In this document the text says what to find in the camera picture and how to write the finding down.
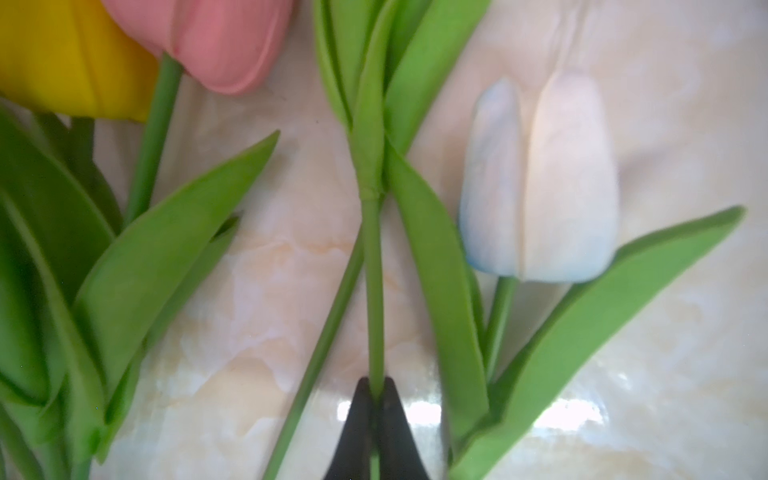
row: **beige marble table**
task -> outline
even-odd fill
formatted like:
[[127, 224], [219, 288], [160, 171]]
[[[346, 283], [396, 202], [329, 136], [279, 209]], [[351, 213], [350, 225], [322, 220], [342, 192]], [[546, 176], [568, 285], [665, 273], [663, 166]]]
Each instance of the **beige marble table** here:
[[[142, 367], [134, 408], [92, 478], [255, 480], [315, 344], [360, 222], [341, 128], [315, 66], [310, 2], [258, 91], [182, 84], [157, 197], [283, 131], [230, 252]], [[746, 204], [743, 226], [580, 371], [488, 478], [768, 478], [768, 3], [497, 0], [409, 155], [455, 212], [472, 104], [514, 78], [525, 110], [558, 62], [586, 68], [621, 165], [622, 238]], [[98, 125], [125, 200], [141, 128]], [[429, 472], [443, 478], [429, 319], [396, 208], [384, 220], [386, 366]], [[492, 278], [482, 278], [488, 301]], [[527, 285], [507, 357], [563, 291]], [[358, 290], [286, 458], [321, 478], [366, 373]]]

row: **pink flower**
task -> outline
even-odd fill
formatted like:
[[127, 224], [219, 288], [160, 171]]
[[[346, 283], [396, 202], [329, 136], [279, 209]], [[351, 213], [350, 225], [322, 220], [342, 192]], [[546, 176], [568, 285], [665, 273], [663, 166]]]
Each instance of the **pink flower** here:
[[210, 90], [239, 94], [272, 68], [293, 0], [102, 0], [145, 48], [176, 58]]

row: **flower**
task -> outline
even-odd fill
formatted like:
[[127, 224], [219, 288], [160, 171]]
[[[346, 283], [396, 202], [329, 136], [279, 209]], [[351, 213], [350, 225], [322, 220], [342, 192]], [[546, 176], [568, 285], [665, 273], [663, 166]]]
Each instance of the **flower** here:
[[4, 0], [0, 95], [36, 111], [130, 118], [149, 112], [157, 60], [98, 0]]
[[293, 0], [102, 0], [150, 51], [166, 51], [206, 88], [239, 94], [259, 84], [283, 43]]
[[527, 139], [519, 112], [508, 79], [475, 107], [459, 211], [469, 262], [520, 280], [591, 280], [610, 265], [619, 224], [598, 86], [581, 71], [553, 74]]

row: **artificial tulip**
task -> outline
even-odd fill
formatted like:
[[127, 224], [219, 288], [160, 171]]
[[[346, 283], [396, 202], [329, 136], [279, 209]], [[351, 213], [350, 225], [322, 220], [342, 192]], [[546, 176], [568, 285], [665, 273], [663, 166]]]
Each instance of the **artificial tulip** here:
[[459, 223], [469, 262], [520, 280], [580, 283], [617, 244], [619, 190], [596, 82], [558, 71], [525, 138], [518, 92], [502, 79], [479, 98]]
[[4, 0], [0, 96], [36, 111], [143, 121], [157, 60], [99, 0]]
[[293, 0], [102, 1], [131, 37], [222, 94], [243, 93], [266, 77], [293, 10]]

